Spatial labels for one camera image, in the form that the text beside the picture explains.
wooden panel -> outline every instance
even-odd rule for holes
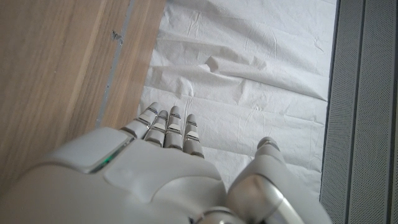
[[[80,91],[75,97],[76,104],[70,103],[68,109],[73,110],[70,117],[64,119],[63,128],[67,128],[66,136],[59,135],[58,143],[71,140],[95,128],[95,121],[103,100],[104,89],[109,71],[118,45],[111,38],[112,31],[121,33],[130,0],[111,0],[105,7],[101,17],[99,32],[94,43],[90,62],[84,79],[77,82],[74,90]]]
[[[1,3],[0,194],[66,135],[92,128],[85,112],[102,95],[91,84],[104,88],[98,74],[108,76],[117,45],[111,32],[121,28],[126,2]]]
[[[0,1],[0,195],[95,126],[130,0]],[[102,125],[135,116],[165,0],[135,0]]]
[[[120,128],[135,118],[165,0],[135,0],[102,126]]]

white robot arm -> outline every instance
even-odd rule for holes
[[[194,115],[151,104],[47,155],[0,198],[3,223],[331,223],[263,138],[228,193],[204,160]]]

perforated metal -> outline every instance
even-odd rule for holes
[[[392,208],[391,208],[391,223],[398,223],[398,123],[396,122],[396,138],[395,138],[395,152],[394,152],[394,173],[392,185]]]
[[[362,1],[340,2],[320,195],[334,223],[346,218],[362,15]]]
[[[349,223],[387,221],[396,7],[395,1],[366,0]]]

